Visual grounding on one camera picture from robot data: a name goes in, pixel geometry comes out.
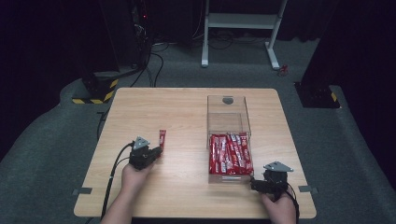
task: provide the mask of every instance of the transparent container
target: transparent container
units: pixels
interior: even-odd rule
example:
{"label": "transparent container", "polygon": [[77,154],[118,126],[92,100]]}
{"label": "transparent container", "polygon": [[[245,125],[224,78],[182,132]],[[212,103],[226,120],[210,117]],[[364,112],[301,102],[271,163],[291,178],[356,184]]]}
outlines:
{"label": "transparent container", "polygon": [[[223,172],[213,172],[215,168],[211,169],[211,160],[212,152],[216,151],[216,160],[219,163],[218,167],[220,170],[223,168],[221,162],[219,161],[220,147],[217,149],[212,148],[211,144],[214,141],[212,136],[223,136],[228,135],[228,140],[231,138],[233,140],[234,136],[245,136],[244,144],[245,150],[239,147],[240,157],[237,155],[237,158],[241,159],[241,164],[243,163],[244,155],[248,154],[250,159],[251,171],[246,170],[244,173],[237,174],[224,174]],[[248,120],[248,108],[246,103],[245,96],[223,96],[223,95],[209,95],[207,96],[207,149],[209,150],[209,183],[247,183],[250,181],[250,177],[253,176],[253,165],[251,159],[251,149],[250,149],[250,124]],[[230,148],[233,147],[233,144],[227,142]]]}

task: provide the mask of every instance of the yellow and black tape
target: yellow and black tape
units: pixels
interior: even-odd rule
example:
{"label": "yellow and black tape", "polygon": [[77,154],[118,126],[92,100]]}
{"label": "yellow and black tape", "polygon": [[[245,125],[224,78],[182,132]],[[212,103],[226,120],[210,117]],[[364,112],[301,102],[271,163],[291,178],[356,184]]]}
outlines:
{"label": "yellow and black tape", "polygon": [[116,89],[117,83],[119,82],[118,79],[112,81],[108,88],[105,91],[102,91],[100,97],[95,98],[73,98],[72,101],[74,104],[77,105],[85,105],[85,104],[106,104],[110,101],[111,97],[114,94],[114,90]]}
{"label": "yellow and black tape", "polygon": [[332,100],[333,100],[334,102],[337,102],[337,96],[335,95],[334,92],[332,92]]}

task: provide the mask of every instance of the red candy bar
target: red candy bar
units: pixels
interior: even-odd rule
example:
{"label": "red candy bar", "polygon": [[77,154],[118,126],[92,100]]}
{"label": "red candy bar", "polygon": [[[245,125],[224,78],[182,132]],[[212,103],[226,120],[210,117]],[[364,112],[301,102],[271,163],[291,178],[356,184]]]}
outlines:
{"label": "red candy bar", "polygon": [[221,135],[219,137],[219,156],[218,156],[220,174],[227,174],[226,151],[227,151],[227,140],[225,138],[225,135]]}
{"label": "red candy bar", "polygon": [[216,165],[218,148],[219,148],[219,137],[216,135],[210,136],[210,160],[209,160],[210,174],[219,173],[219,166]]}
{"label": "red candy bar", "polygon": [[233,175],[239,174],[239,161],[236,156],[235,147],[233,145],[233,139],[231,138],[230,134],[227,134],[226,136],[227,136],[228,153],[229,153],[230,161],[233,164]]}
{"label": "red candy bar", "polygon": [[238,134],[232,134],[231,138],[233,139],[233,146],[235,147],[236,156],[239,161],[239,174],[243,175],[246,173],[247,165],[242,151],[241,138]]}
{"label": "red candy bar", "polygon": [[165,149],[165,135],[166,135],[166,130],[160,130],[160,147],[163,150]]}
{"label": "red candy bar", "polygon": [[250,174],[253,171],[253,163],[251,161],[250,153],[248,151],[248,137],[246,133],[240,133],[239,137],[241,138],[242,154],[244,155],[246,161],[246,172],[247,174]]}

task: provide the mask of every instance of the black stand base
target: black stand base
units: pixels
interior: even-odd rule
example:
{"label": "black stand base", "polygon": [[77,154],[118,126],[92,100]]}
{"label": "black stand base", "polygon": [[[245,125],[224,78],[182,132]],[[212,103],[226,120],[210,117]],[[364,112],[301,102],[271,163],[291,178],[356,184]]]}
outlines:
{"label": "black stand base", "polygon": [[303,107],[309,108],[340,108],[337,97],[327,88],[316,88],[295,82],[294,87],[300,97]]}
{"label": "black stand base", "polygon": [[85,83],[85,88],[73,96],[73,103],[83,104],[106,104],[114,93],[118,79],[97,80],[94,87]]}

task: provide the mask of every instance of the human hand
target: human hand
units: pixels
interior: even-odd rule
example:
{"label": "human hand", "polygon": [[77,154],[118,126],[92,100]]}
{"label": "human hand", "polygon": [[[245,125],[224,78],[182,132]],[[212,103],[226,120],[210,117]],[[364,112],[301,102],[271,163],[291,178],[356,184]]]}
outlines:
{"label": "human hand", "polygon": [[262,203],[268,212],[268,216],[275,224],[295,224],[296,208],[293,201],[287,193],[282,193],[280,198],[273,202],[267,194],[261,194]]}
{"label": "human hand", "polygon": [[134,197],[145,184],[153,166],[154,163],[143,170],[137,171],[130,163],[126,164],[122,169],[120,192]]}

